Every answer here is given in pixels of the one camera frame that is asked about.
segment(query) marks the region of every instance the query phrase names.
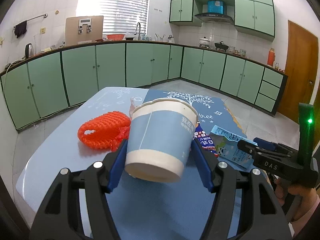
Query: orange mesh net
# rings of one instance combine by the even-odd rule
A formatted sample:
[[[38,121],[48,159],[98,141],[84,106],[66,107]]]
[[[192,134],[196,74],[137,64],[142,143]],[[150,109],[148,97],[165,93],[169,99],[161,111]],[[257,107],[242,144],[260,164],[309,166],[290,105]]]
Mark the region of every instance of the orange mesh net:
[[[108,112],[81,125],[78,138],[92,149],[115,151],[123,139],[128,139],[130,124],[130,118],[124,113]]]

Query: towel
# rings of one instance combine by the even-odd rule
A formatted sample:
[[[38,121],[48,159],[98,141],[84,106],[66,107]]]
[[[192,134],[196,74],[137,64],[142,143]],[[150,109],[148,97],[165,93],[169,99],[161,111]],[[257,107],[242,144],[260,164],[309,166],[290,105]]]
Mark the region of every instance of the towel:
[[[17,36],[17,38],[19,38],[21,35],[25,34],[26,32],[27,32],[27,21],[17,24],[16,28],[14,29],[14,34]]]

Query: window blinds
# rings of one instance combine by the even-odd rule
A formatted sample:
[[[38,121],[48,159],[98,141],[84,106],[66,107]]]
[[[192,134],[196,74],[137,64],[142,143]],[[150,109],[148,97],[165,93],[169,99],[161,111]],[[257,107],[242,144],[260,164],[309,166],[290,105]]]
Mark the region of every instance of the window blinds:
[[[146,34],[149,0],[78,0],[76,16],[103,15],[103,33],[133,33],[138,22]]]

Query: paper cup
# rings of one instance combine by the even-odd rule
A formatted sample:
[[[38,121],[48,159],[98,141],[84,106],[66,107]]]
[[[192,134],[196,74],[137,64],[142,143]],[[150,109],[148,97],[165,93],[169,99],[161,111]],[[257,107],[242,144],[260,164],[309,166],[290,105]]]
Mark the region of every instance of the paper cup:
[[[133,111],[125,170],[133,177],[176,182],[186,165],[198,113],[177,98],[158,98]]]

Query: human hand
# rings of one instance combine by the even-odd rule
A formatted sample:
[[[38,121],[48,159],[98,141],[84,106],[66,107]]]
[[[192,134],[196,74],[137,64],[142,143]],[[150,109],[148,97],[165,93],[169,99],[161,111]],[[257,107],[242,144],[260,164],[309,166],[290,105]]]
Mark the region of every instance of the human hand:
[[[275,194],[279,200],[280,205],[284,204],[284,189],[281,186],[281,179],[275,181],[277,184]],[[302,197],[301,204],[298,207],[296,214],[292,220],[296,221],[304,216],[315,204],[317,200],[317,193],[315,188],[307,188],[299,184],[292,184],[288,187],[288,193],[291,195],[300,195]]]

